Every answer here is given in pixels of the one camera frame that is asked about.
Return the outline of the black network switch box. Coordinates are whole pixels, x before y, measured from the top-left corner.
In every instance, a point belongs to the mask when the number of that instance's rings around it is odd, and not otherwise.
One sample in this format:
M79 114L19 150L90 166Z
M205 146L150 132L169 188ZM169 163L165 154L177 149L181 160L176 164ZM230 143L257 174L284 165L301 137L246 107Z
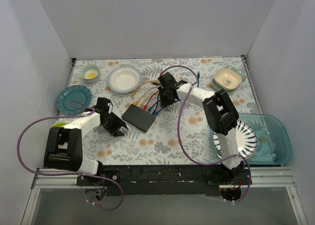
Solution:
M147 132L156 120L156 116L134 104L131 104L122 115L122 119L139 130Z

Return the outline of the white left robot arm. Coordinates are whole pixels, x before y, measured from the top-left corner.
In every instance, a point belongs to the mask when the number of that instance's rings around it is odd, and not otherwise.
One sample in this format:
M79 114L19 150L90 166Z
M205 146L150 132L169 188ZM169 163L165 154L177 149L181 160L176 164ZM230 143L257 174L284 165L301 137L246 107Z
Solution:
M112 136L124 136L121 128L126 123L110 111L112 102L104 97L97 99L94 112L88 111L83 117L62 127L49 130L44 166L53 169L85 173L95 186L104 182L105 174L99 170L101 163L83 156L83 138L94 128L101 126Z

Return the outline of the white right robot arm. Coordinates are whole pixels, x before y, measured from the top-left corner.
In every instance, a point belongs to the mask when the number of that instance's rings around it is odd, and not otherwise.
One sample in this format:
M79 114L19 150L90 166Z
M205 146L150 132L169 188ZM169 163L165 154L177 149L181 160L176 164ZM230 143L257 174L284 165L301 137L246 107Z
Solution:
M184 146L180 137L180 118L185 103L189 102L203 108L210 129L218 136L222 156L219 161L221 164L219 178L231 185L236 183L241 178L245 167L236 139L239 113L226 91L206 91L187 81L176 81L169 72L161 74L158 80L161 83L158 90L162 107L172 105L175 100L182 101L177 122L177 134L181 148Z

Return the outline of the floral patterned tablecloth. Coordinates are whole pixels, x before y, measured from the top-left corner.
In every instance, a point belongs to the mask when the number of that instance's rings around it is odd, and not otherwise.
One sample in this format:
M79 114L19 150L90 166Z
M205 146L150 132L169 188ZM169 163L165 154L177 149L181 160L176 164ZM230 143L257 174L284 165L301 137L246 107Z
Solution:
M152 81L156 80L163 70L170 72L176 80L195 81L194 75L200 72L200 88L211 91L214 75L220 69L230 65L245 71L242 60L235 58L202 57L181 59L120 59L94 60L93 64L100 67L101 76L98 81L86 84L96 103L98 97L106 97L113 102L114 113L118 116L136 103L151 110L160 110L156 90ZM143 76L143 86L136 94L117 94L108 87L107 78L111 71L121 66L137 68ZM124 130L124 136L113 137L104 128L95 128L84 137L83 155L101 161L103 164L190 164L214 162L218 160L210 139L205 113L201 107L186 103L180 118L180 137L177 122L181 103L177 102L157 115L156 120L147 132L134 126Z

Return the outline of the teal scalloped plate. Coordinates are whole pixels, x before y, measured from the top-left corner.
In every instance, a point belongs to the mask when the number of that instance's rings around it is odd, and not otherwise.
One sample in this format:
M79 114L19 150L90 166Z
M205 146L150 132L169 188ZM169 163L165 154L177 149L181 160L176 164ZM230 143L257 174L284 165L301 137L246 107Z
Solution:
M83 113L83 107L89 107L92 101L91 91L83 85L73 85L61 91L57 97L56 108L66 115Z

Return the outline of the white shallow bowl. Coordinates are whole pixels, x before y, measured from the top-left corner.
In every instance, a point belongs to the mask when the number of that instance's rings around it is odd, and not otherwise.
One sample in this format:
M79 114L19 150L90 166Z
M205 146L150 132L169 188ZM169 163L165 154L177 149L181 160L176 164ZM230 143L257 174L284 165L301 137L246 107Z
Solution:
M108 87L115 93L126 94L134 91L142 83L141 72L132 66L121 66L110 72Z

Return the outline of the small patterned bowl yellow centre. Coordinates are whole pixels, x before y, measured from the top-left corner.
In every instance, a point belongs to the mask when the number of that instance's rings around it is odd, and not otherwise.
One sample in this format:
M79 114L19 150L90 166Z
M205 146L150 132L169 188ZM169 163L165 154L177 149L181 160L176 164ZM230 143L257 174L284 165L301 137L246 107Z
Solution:
M87 83L94 83L100 78L100 67L96 64L88 64L81 68L80 76Z

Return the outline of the lime green bowl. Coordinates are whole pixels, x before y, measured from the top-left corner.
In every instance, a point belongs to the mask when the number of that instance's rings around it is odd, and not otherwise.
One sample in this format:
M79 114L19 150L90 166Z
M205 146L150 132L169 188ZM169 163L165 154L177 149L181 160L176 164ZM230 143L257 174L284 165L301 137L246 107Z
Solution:
M63 127L65 125L66 125L65 122L58 122L58 123L54 124L53 127Z

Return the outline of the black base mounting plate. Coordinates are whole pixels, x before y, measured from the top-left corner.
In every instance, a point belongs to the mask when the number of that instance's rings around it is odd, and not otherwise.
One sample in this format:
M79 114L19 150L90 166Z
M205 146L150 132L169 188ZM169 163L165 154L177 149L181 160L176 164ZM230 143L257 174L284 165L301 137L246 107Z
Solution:
M233 184L246 186L252 183L248 169L244 169L236 182L219 178L221 165L103 165L97 178L79 176L77 185L82 187L105 186L108 196L205 194L219 196L219 187Z

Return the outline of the cream square bowl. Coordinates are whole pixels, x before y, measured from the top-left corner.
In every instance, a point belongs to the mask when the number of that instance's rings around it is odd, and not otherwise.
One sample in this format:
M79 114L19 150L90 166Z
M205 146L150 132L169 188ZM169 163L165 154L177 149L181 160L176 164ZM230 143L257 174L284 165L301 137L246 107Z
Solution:
M215 74L214 81L223 89L232 91L241 84L242 77L231 69L223 68Z

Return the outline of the blue striped round plate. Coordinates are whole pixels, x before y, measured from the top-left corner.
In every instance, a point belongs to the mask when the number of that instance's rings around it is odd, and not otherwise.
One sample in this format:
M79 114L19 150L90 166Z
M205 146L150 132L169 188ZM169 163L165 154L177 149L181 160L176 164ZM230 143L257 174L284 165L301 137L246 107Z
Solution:
M243 121L237 121L236 139L239 153L246 159L251 158L256 152L257 137L254 130ZM211 139L213 141L213 148L217 152L217 156L221 158L221 146L218 136L215 132L211 132Z

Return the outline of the transparent blue plastic tray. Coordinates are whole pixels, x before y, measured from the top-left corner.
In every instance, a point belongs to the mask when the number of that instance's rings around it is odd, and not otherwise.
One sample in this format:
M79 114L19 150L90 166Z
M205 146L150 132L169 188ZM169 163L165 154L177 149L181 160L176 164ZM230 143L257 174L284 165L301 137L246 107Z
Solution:
M291 143L283 123L266 114L240 113L239 119L248 124L257 137L254 155L247 159L252 165L282 165L292 156Z

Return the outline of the aluminium frame rail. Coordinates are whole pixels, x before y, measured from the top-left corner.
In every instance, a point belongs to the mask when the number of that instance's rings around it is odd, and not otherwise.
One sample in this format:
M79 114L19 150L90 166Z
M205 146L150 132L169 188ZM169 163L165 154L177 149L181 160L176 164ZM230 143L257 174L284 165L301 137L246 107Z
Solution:
M24 225L305 225L288 167L253 167L241 184L213 182L212 167L106 166L118 181L35 176Z

